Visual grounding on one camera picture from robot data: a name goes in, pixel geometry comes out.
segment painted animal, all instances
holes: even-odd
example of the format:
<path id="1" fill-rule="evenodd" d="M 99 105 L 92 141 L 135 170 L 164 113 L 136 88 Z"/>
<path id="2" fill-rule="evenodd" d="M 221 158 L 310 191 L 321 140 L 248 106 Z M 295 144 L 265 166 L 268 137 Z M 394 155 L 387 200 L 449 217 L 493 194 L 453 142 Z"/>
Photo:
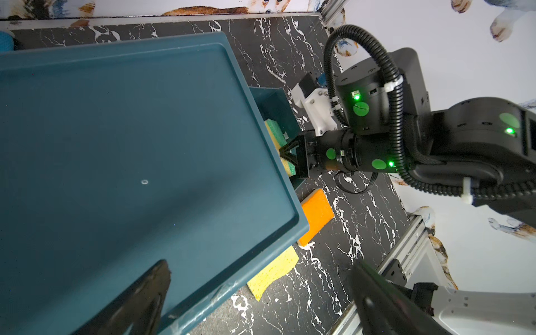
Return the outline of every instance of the painted animal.
<path id="1" fill-rule="evenodd" d="M 497 42 L 506 40 L 513 31 L 514 23 L 526 12 L 536 11 L 536 0 L 484 0 L 492 6 L 503 7 L 489 30 Z M 465 13 L 473 0 L 451 0 L 452 9 Z"/>

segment yellow sponge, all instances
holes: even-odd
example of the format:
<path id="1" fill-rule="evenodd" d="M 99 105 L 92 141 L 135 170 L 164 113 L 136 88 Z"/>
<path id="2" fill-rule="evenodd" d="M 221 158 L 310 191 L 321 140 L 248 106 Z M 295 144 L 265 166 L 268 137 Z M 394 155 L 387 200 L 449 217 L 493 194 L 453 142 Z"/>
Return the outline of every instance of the yellow sponge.
<path id="1" fill-rule="evenodd" d="M 298 255 L 292 245 L 248 281 L 248 287 L 257 301 L 264 291 L 277 279 L 289 273 L 298 263 Z"/>
<path id="2" fill-rule="evenodd" d="M 311 242 L 326 223 L 335 217 L 335 214 L 323 189 L 314 190 L 301 204 L 307 221 L 309 221 L 309 231 L 298 240 L 298 244 L 304 247 Z"/>
<path id="3" fill-rule="evenodd" d="M 285 138 L 283 137 L 283 134 L 281 133 L 281 129 L 279 128 L 279 125 L 277 122 L 273 120 L 266 120 L 264 121 L 264 124 L 266 125 L 266 128 L 268 129 L 268 133 L 270 134 L 270 138 L 272 139 L 272 142 L 274 146 L 276 146 L 276 150 L 279 152 L 279 149 L 286 144 Z M 283 167 L 285 168 L 285 172 L 289 177 L 296 174 L 296 167 L 289 163 L 286 159 L 281 158 L 281 163 L 283 163 Z"/>

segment green led light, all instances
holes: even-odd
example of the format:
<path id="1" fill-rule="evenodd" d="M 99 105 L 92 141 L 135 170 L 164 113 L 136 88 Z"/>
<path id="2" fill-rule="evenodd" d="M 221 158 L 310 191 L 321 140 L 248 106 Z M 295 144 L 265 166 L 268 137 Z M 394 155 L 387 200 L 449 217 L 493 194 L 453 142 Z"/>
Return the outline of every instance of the green led light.
<path id="1" fill-rule="evenodd" d="M 359 93 L 359 91 L 354 91 L 354 92 L 352 92 L 352 98 L 353 98 L 355 101 L 358 101 L 359 99 L 361 99 L 361 93 Z"/>

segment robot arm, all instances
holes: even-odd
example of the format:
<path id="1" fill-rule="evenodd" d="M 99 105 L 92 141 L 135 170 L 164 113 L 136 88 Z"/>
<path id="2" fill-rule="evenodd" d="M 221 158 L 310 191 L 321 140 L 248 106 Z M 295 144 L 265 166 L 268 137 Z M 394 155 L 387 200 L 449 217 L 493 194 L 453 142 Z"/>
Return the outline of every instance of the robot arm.
<path id="1" fill-rule="evenodd" d="M 339 38 L 364 44 L 372 57 L 334 80 L 330 46 Z M 373 36 L 350 25 L 331 34 L 324 69 L 327 96 L 310 74 L 292 90 L 315 128 L 314 136 L 300 134 L 306 149 L 299 159 L 309 168 L 348 175 L 399 173 L 419 190 L 463 196 L 468 202 L 472 196 L 536 194 L 536 116 L 525 108 L 504 99 L 475 98 L 431 111 L 416 52 L 387 53 Z M 387 76 L 394 84 L 386 89 Z M 337 129 L 332 115 L 348 127 Z M 289 147 L 280 153 L 285 157 Z"/>

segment teal bin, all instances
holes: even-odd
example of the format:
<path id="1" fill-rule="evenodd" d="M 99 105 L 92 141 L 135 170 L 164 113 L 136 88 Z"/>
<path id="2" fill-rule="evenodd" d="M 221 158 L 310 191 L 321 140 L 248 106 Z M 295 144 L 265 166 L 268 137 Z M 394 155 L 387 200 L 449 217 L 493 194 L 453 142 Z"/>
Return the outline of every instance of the teal bin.
<path id="1" fill-rule="evenodd" d="M 186 334 L 307 232 L 223 33 L 0 58 L 1 334 L 70 334 L 160 259 Z"/>

